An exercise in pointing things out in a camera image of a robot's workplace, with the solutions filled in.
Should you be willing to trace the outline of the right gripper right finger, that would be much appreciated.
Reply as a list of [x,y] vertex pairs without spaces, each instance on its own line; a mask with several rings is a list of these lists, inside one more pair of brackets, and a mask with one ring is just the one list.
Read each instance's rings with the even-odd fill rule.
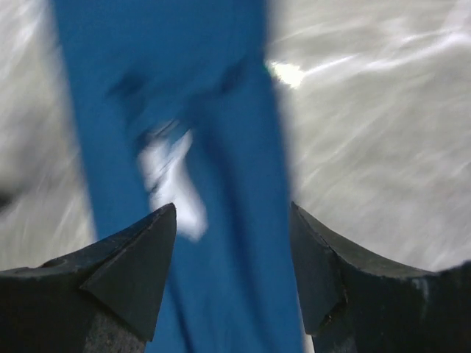
[[382,257],[290,208],[305,332],[316,352],[470,350],[470,264],[425,271]]

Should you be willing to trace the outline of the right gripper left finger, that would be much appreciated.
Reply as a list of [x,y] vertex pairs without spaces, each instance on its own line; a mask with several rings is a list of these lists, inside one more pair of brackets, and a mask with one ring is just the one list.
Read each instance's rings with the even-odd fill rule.
[[1,273],[3,352],[143,352],[176,236],[167,204],[131,227],[37,268]]

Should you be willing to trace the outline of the blue printed t-shirt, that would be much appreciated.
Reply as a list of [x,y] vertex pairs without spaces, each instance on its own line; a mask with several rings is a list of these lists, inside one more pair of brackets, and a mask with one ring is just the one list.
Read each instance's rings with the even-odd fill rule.
[[266,1],[54,1],[96,234],[169,202],[148,352],[301,352]]

